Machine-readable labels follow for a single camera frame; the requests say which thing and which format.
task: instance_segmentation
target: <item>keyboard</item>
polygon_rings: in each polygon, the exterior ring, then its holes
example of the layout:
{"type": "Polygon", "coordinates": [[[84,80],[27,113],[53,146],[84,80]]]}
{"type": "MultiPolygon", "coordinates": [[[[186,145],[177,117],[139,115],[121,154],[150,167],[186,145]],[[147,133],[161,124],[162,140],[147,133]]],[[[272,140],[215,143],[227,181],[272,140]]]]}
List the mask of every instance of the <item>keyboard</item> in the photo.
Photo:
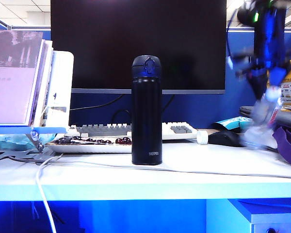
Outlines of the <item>keyboard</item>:
{"type": "MultiPolygon", "coordinates": [[[[162,139],[190,139],[196,138],[197,130],[187,122],[162,123],[162,139]]],[[[131,137],[131,125],[129,124],[96,124],[82,125],[77,127],[72,125],[65,136],[81,137],[131,137]]]]}

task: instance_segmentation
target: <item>metal stand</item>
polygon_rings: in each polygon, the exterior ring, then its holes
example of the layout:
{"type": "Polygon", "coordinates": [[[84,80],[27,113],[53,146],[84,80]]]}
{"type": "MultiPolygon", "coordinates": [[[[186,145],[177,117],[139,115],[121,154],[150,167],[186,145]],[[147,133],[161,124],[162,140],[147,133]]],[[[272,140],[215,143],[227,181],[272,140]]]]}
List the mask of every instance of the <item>metal stand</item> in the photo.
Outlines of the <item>metal stand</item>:
{"type": "Polygon", "coordinates": [[[25,134],[29,140],[34,144],[36,149],[30,149],[26,151],[13,151],[13,150],[0,150],[0,159],[7,158],[9,156],[19,159],[42,159],[45,157],[51,157],[55,154],[49,148],[44,148],[39,140],[39,134],[46,133],[66,133],[66,129],[63,127],[9,127],[0,126],[0,134],[25,134]]]}

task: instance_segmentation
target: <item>plastic bottle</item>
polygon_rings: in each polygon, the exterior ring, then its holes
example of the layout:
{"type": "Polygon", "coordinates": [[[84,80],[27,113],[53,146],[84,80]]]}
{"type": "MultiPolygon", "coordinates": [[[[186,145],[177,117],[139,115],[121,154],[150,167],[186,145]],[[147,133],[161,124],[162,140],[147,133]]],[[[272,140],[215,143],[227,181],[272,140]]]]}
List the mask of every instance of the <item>plastic bottle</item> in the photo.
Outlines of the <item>plastic bottle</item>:
{"type": "Polygon", "coordinates": [[[161,62],[151,55],[136,57],[132,64],[132,163],[162,163],[161,62]]]}
{"type": "Polygon", "coordinates": [[[241,136],[241,144],[252,149],[276,147],[273,126],[281,106],[281,88],[278,86],[267,88],[261,100],[255,103],[251,113],[253,123],[241,136]]]}

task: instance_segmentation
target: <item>computer monitor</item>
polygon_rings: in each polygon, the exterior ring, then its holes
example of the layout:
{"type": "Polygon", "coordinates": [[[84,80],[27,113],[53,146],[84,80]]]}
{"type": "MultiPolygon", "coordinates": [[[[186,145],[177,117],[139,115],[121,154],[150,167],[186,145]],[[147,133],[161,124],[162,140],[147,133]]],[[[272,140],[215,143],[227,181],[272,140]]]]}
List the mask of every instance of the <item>computer monitor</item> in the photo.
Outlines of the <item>computer monitor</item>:
{"type": "Polygon", "coordinates": [[[159,57],[165,94],[225,89],[226,0],[52,0],[51,39],[74,93],[130,93],[139,55],[159,57]]]}

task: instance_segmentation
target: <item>label sticker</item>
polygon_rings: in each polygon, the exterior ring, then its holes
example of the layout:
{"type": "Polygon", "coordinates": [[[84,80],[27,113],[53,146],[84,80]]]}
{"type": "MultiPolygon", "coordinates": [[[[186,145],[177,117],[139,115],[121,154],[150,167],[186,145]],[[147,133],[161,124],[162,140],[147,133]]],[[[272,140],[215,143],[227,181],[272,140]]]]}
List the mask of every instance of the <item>label sticker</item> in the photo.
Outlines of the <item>label sticker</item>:
{"type": "Polygon", "coordinates": [[[281,94],[284,103],[291,103],[291,82],[281,84],[281,94]]]}

